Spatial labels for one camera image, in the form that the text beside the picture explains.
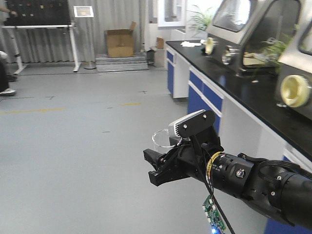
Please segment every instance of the gray curtain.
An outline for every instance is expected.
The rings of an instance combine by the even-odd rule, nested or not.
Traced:
[[[106,53],[104,31],[128,29],[137,22],[134,30],[135,50],[144,41],[145,0],[68,0],[72,19],[76,23],[75,36],[79,60],[94,61],[96,54]],[[92,6],[94,18],[74,18],[73,6]],[[7,17],[2,13],[1,24]],[[67,28],[22,29],[15,31],[23,62],[73,61]],[[0,49],[9,54],[8,62],[15,62],[14,48],[7,29],[0,31]]]

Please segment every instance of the clear glass cup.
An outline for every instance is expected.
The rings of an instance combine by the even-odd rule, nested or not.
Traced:
[[[162,129],[155,132],[152,136],[155,151],[165,154],[171,150],[174,145],[170,145],[169,130]]]

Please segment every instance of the black countertop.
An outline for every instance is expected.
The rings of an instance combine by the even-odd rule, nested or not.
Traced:
[[[182,47],[181,43],[181,41],[167,42],[193,67],[205,74],[312,161],[312,120],[290,108],[282,108],[276,105],[274,92],[277,78],[261,76],[257,78],[258,83],[253,83],[251,78],[237,77],[223,64],[213,61],[201,52],[202,47]]]

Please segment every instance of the floor marking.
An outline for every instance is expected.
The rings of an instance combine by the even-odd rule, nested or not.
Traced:
[[[121,106],[134,106],[134,105],[141,105],[141,103],[128,103],[128,104],[121,104]]]
[[[9,111],[9,112],[0,112],[0,114],[19,114],[19,113],[30,113],[30,112],[46,113],[48,111],[63,111],[63,110],[66,110],[66,108],[27,110],[27,111]]]
[[[55,96],[51,96],[51,97],[46,97],[46,98],[50,98],[50,100],[52,100],[52,98],[55,98]]]
[[[11,97],[11,98],[3,98],[0,100],[3,101],[3,100],[10,100],[10,99],[25,99],[25,98],[35,98],[35,97]]]

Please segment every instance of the circuit board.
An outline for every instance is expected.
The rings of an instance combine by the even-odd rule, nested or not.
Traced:
[[[203,204],[203,210],[208,219],[208,222],[211,225],[212,233],[214,234],[222,234],[226,229],[226,226],[221,218],[221,215],[211,198],[211,195],[207,197]]]

